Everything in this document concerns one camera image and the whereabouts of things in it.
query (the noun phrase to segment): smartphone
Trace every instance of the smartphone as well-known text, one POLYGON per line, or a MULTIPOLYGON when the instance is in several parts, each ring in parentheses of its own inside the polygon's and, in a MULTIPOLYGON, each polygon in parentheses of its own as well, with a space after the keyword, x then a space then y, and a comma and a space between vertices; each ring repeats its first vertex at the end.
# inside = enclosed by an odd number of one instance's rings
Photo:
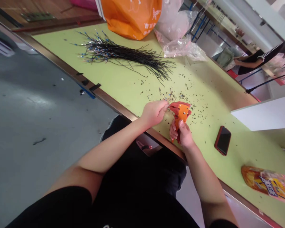
POLYGON ((227 155, 230 139, 231 132, 224 126, 221 126, 214 147, 224 156, 227 155))

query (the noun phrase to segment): phone screen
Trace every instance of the phone screen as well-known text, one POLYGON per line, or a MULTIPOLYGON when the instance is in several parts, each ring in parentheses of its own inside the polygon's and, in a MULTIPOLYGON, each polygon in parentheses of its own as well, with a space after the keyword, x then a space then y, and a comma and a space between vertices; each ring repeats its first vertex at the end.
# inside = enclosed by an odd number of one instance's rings
POLYGON ((225 155, 227 155, 228 147, 229 147, 229 142, 231 138, 231 133, 228 131, 226 128, 222 128, 221 134, 219 136, 218 140, 218 149, 225 155))

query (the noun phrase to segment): black cable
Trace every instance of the black cable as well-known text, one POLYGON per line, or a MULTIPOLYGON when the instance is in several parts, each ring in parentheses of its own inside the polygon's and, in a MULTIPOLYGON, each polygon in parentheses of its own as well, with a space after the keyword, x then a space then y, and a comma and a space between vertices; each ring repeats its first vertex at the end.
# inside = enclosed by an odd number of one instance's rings
POLYGON ((266 81, 266 82, 264 82, 264 83, 262 83, 262 84, 259 84, 259 85, 255 86, 255 87, 251 88, 251 89, 248 89, 248 90, 246 90, 246 93, 251 93, 251 92, 254 91, 256 88, 258 88, 258 87, 260 87, 260 86, 262 86, 262 85, 265 85, 265 84, 267 84, 267 83, 269 83, 269 82, 271 82, 271 81, 273 81, 273 80, 282 78, 282 77, 285 77, 285 74, 282 75, 282 76, 279 76, 279 77, 277 77, 277 78, 270 79, 270 80, 268 80, 268 81, 266 81))
POLYGON ((98 32, 96 32, 96 39, 90 37, 86 32, 79 33, 84 35, 88 39, 88 42, 74 45, 84 46, 86 48, 85 53, 82 53, 80 56, 86 59, 86 62, 112 62, 112 60, 115 60, 116 62, 112 63, 124 66, 136 73, 138 72, 134 70, 133 66, 144 66, 150 74, 157 77, 160 83, 164 81, 164 79, 171 80, 168 73, 172 73, 170 68, 174 68, 173 65, 175 65, 175 63, 168 60, 163 61, 160 54, 157 54, 157 52, 152 49, 143 50, 147 45, 138 49, 132 49, 115 44, 105 33, 105 39, 100 38, 98 32))

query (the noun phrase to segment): pink plastic bag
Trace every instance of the pink plastic bag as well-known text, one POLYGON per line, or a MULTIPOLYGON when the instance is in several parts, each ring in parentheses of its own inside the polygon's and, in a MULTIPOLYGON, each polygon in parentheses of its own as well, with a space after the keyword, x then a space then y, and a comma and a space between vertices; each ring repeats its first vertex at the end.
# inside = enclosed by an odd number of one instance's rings
POLYGON ((97 5, 95 0, 70 0, 73 5, 77 5, 82 8, 97 11, 97 5))

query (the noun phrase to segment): debris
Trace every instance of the debris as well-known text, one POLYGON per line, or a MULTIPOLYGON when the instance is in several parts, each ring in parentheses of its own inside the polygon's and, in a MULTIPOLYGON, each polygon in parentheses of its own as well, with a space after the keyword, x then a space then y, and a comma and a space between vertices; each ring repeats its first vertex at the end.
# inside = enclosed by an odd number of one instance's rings
POLYGON ((33 146, 34 146, 34 145, 36 145, 36 144, 38 144, 38 143, 43 142, 43 141, 44 141, 44 140, 46 140, 46 139, 47 139, 47 138, 43 138, 43 139, 42 139, 42 140, 40 140, 40 141, 36 141, 36 142, 34 142, 34 143, 33 143, 33 146))

